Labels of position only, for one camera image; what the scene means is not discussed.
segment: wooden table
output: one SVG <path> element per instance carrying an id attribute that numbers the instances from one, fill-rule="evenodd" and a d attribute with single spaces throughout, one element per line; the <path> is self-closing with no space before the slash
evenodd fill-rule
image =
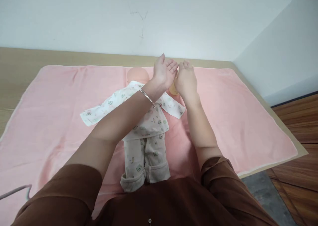
<path id="1" fill-rule="evenodd" d="M 133 55 L 0 48 L 0 135 L 2 135 L 5 125 L 13 113 L 14 108 L 17 106 L 22 94 L 43 66 L 54 64 L 149 67 L 153 66 L 156 58 L 157 57 Z M 183 61 L 183 59 L 174 59 L 177 62 Z M 241 178 L 308 154 L 305 148 L 299 143 L 295 136 L 232 62 L 195 59 L 190 59 L 190 61 L 194 66 L 198 67 L 233 69 L 263 105 L 266 111 L 273 117 L 277 125 L 290 137 L 298 150 L 298 155 L 292 159 L 262 167 L 249 174 L 241 175 Z"/>

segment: woman's right hand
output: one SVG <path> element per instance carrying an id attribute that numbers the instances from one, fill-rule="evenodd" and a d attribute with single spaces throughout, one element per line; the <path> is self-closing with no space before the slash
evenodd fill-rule
<path id="1" fill-rule="evenodd" d="M 189 61 L 183 61 L 183 63 L 179 64 L 178 76 L 174 83 L 176 90 L 186 105 L 200 100 L 197 93 L 198 82 L 194 68 Z"/>

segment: brown sleeve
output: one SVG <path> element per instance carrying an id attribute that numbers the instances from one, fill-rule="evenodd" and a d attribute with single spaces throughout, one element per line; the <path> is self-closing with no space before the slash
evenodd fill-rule
<path id="1" fill-rule="evenodd" d="M 228 159 L 211 158 L 201 172 L 202 185 L 242 225 L 277 225 L 239 179 Z"/>
<path id="2" fill-rule="evenodd" d="M 101 185 L 96 169 L 63 166 L 19 210 L 12 225 L 84 225 L 91 219 Z"/>

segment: white wall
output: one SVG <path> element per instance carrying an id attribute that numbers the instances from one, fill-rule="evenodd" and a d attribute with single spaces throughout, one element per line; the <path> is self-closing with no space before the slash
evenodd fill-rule
<path id="1" fill-rule="evenodd" d="M 318 0 L 293 0 L 234 63 L 271 106 L 318 91 Z"/>
<path id="2" fill-rule="evenodd" d="M 291 0 L 0 0 L 0 46 L 234 60 Z"/>

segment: pink blanket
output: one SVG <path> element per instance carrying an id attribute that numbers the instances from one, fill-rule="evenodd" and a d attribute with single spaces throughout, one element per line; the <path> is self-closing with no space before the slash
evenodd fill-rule
<path id="1" fill-rule="evenodd" d="M 146 68 L 152 77 L 152 68 Z M 102 103 L 126 86 L 125 67 L 57 66 L 41 69 L 23 94 L 0 142 L 0 194 L 33 184 L 36 193 L 76 151 L 94 126 L 87 127 L 80 113 Z M 276 125 L 246 85 L 231 69 L 196 68 L 198 92 L 219 147 L 236 173 L 297 155 L 288 136 Z M 182 103 L 179 96 L 175 100 Z M 172 178 L 199 179 L 187 116 L 166 114 L 167 160 Z M 118 144 L 96 203 L 101 206 L 122 194 L 124 150 Z M 25 203 L 26 190 L 0 201 L 0 225 L 9 225 Z"/>

